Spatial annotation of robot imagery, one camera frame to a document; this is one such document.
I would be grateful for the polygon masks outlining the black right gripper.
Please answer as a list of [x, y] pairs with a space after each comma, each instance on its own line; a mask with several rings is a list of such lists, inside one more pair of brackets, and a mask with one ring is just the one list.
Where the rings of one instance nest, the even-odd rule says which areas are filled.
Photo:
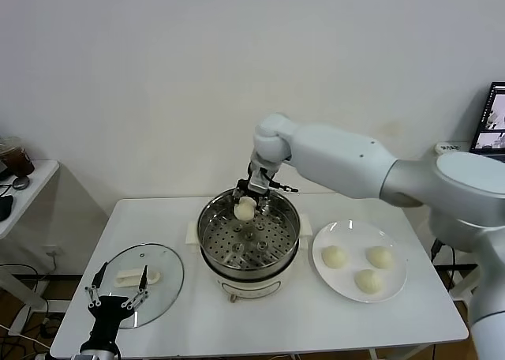
[[239, 204], [242, 197], [259, 197], [256, 210], [262, 216], [268, 216], [271, 211], [270, 183], [276, 173], [277, 163], [251, 160], [248, 177], [239, 179], [232, 192], [233, 203]]

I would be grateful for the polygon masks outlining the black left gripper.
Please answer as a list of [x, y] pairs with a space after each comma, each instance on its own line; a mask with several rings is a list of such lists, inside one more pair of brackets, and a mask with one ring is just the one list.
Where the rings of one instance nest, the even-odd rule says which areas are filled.
[[95, 323], [91, 331], [91, 340], [98, 342], [113, 343], [117, 337], [120, 324], [133, 315], [147, 298], [148, 291], [148, 266], [145, 265], [141, 274], [137, 293], [131, 297], [122, 296], [99, 296], [103, 277], [107, 270], [108, 262], [105, 262], [93, 276], [90, 286], [84, 289], [89, 297], [88, 306]]

